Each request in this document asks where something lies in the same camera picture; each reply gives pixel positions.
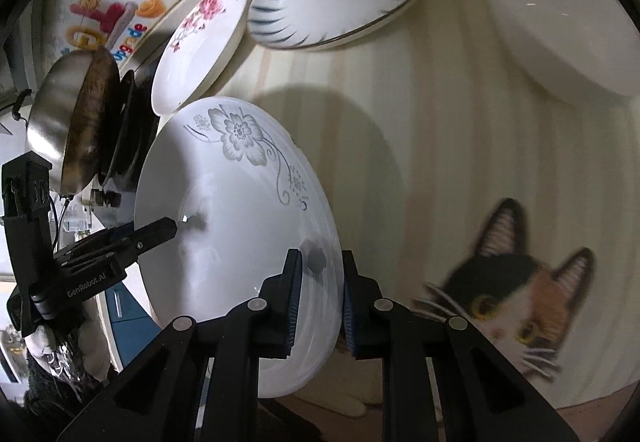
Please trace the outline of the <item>white plate grey flower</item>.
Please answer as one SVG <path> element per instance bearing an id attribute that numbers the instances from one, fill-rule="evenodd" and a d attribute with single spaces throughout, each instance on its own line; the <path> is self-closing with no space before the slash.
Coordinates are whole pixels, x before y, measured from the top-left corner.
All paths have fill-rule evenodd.
<path id="1" fill-rule="evenodd" d="M 303 255 L 295 341 L 259 365 L 258 391 L 302 389 L 326 363 L 341 327 L 343 261 L 332 210 L 304 153 L 267 112 L 237 98 L 185 106 L 158 133 L 142 168 L 134 223 L 175 221 L 175 237 L 139 267 L 154 317 L 204 322 L 255 298 Z"/>

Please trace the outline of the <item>black pan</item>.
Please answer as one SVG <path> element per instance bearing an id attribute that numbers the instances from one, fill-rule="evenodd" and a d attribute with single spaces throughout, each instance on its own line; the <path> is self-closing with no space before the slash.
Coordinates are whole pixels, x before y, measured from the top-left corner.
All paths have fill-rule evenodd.
<path id="1" fill-rule="evenodd" d="M 158 117 L 152 110 L 151 82 L 136 82 L 134 71 L 120 81 L 124 106 L 118 117 L 116 135 L 107 159 L 99 164 L 96 178 L 101 188 L 128 192 L 137 189 L 142 167 L 155 139 Z"/>

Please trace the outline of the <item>stainless steel wok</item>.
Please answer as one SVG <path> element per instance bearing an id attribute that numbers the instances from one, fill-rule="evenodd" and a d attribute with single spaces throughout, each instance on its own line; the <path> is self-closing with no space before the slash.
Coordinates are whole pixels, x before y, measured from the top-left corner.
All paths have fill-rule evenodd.
<path id="1" fill-rule="evenodd" d="M 27 125 L 29 150 L 51 164 L 50 186 L 80 193 L 113 152 L 122 110 L 119 70 L 104 48 L 56 61 L 37 91 Z"/>

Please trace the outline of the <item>striped table mat with cat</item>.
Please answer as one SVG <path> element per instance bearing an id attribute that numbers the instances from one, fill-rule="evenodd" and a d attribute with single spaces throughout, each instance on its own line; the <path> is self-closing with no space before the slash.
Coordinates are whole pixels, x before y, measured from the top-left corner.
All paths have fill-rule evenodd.
<path id="1" fill-rule="evenodd" d="M 638 30 L 639 0 L 617 0 Z M 250 54 L 215 91 L 276 115 L 323 184 L 344 247 L 402 300 L 444 284 L 489 215 L 520 204 L 525 246 L 570 262 L 565 325 L 484 322 L 555 406 L 639 380 L 639 100 L 573 106 L 502 40 L 488 0 L 413 0 L 349 42 Z"/>

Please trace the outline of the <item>white plate pink flowers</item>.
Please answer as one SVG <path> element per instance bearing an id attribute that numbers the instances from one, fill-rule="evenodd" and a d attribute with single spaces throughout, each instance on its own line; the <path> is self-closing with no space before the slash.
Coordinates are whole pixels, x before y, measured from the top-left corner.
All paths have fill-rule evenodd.
<path id="1" fill-rule="evenodd" d="M 201 0 L 178 25 L 153 78 L 156 115 L 175 113 L 213 85 L 242 39 L 247 1 Z"/>

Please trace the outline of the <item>plain white plate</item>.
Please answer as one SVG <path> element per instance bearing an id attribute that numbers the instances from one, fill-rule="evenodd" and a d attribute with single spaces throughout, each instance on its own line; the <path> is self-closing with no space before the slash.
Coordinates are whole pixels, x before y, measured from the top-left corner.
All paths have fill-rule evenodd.
<path id="1" fill-rule="evenodd" d="M 639 31 L 617 0 L 488 0 L 525 72 L 573 106 L 639 100 Z"/>

